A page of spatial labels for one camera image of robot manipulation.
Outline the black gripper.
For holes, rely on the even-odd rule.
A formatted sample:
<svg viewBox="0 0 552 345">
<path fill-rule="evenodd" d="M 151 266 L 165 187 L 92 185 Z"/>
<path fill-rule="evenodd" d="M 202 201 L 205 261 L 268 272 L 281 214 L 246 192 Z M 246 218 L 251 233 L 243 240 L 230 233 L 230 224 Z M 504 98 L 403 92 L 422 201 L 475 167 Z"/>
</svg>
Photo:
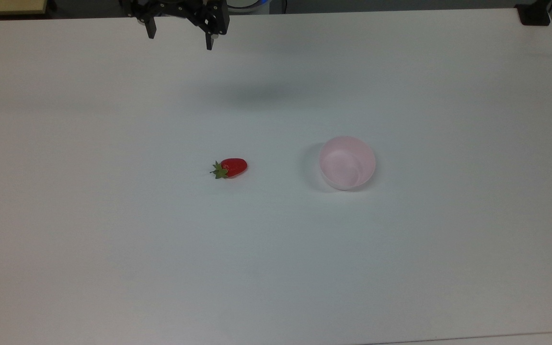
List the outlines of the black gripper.
<svg viewBox="0 0 552 345">
<path fill-rule="evenodd" d="M 214 41 L 228 32 L 230 15 L 225 0 L 121 0 L 127 17 L 144 24 L 149 39 L 156 34 L 155 17 L 165 15 L 188 19 L 205 33 L 206 48 L 213 49 Z"/>
</svg>

